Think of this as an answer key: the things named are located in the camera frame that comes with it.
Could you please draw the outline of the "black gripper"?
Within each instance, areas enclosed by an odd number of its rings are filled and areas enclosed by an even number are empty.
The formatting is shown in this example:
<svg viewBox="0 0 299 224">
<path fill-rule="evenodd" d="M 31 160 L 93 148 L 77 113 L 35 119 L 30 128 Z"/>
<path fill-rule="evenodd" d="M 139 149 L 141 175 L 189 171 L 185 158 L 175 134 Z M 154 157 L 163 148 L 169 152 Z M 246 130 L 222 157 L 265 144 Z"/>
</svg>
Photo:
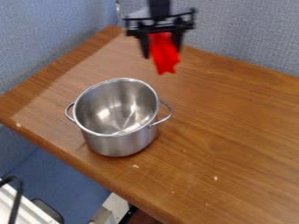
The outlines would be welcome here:
<svg viewBox="0 0 299 224">
<path fill-rule="evenodd" d="M 170 32 L 177 50 L 182 50 L 183 34 L 195 28 L 197 9 L 177 10 L 173 0 L 146 0 L 146 6 L 125 18 L 126 35 L 139 37 L 142 53 L 150 58 L 149 34 Z"/>
</svg>

